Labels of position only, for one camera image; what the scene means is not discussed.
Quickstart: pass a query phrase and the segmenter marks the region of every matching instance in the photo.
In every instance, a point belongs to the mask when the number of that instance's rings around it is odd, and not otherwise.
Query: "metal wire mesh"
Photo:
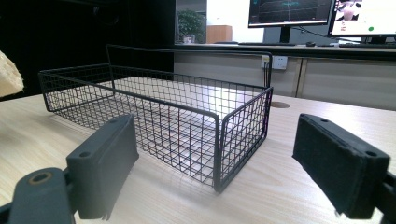
[[[217,191],[267,134],[272,88],[108,64],[39,76],[48,111],[93,129],[133,113],[138,148]]]

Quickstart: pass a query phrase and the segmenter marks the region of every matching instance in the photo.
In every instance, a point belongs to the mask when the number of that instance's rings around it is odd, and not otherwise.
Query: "beige object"
[[[22,89],[20,72],[15,64],[0,51],[0,97],[17,93]]]
[[[232,41],[233,27],[229,25],[211,25],[206,28],[206,43],[214,44],[219,41]]]

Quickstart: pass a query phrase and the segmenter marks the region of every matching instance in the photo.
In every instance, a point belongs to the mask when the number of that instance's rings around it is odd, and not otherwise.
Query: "wooden table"
[[[271,108],[267,139],[221,194],[139,151],[109,223],[378,223],[378,211],[371,220],[338,217],[291,155],[298,117],[308,113],[387,152],[396,174],[396,112],[281,96],[273,101],[290,107]],[[23,176],[65,168],[65,157],[92,132],[47,112],[41,95],[0,103],[0,204],[12,200]]]

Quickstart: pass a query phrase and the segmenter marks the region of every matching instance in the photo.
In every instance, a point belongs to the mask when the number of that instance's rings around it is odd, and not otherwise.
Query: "dark background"
[[[0,50],[16,64],[24,84],[23,92],[0,101],[41,93],[40,70],[106,63],[106,44],[172,48],[174,37],[175,0],[120,0],[108,7],[0,0]],[[173,54],[151,53],[130,63],[173,71]]]

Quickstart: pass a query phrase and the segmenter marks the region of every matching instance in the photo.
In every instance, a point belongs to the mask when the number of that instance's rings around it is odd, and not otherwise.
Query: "computer monitor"
[[[250,0],[248,27],[281,27],[279,42],[289,43],[292,26],[328,24],[333,1]]]
[[[385,43],[396,37],[395,0],[336,0],[328,36],[371,37],[371,43]]]

